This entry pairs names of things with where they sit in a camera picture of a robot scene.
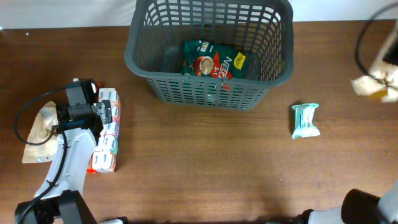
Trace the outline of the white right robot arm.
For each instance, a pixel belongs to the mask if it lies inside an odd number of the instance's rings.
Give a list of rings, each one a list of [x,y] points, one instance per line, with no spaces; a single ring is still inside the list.
[[[397,183],[382,197],[359,189],[350,190],[339,207],[306,210],[297,216],[299,224],[397,224]]]

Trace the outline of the tan snack bag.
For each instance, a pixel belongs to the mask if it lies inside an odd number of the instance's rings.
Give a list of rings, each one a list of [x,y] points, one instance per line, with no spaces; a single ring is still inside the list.
[[[40,143],[45,141],[51,134],[52,127],[58,124],[56,104],[47,102],[37,113],[27,140]],[[57,150],[56,133],[43,145],[25,145],[22,163],[50,162],[54,159]]]

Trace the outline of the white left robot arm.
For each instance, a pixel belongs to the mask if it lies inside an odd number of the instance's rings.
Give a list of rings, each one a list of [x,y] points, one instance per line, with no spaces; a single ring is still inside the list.
[[[16,223],[96,223],[83,199],[89,161],[105,124],[111,123],[111,102],[57,107],[57,150],[40,189],[18,204]]]

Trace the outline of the mint green wipes pack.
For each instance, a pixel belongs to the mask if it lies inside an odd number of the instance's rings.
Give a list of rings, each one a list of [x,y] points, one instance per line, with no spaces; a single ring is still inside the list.
[[[301,105],[293,105],[295,111],[295,125],[292,133],[292,139],[298,137],[307,138],[320,135],[320,131],[313,125],[313,117],[315,109],[319,107],[317,103],[304,103]]]

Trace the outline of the green Nescafe coffee bag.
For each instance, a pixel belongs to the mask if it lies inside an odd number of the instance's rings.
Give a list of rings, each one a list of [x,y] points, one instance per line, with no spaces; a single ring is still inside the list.
[[[244,78],[249,57],[229,45],[205,40],[184,40],[182,75],[211,78]]]

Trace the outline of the beige paper snack pouch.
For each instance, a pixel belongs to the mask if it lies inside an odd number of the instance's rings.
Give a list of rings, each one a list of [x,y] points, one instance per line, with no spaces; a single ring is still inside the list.
[[[351,82],[354,91],[359,96],[372,96],[383,103],[397,101],[397,65],[376,60],[369,69],[370,76],[363,75]]]

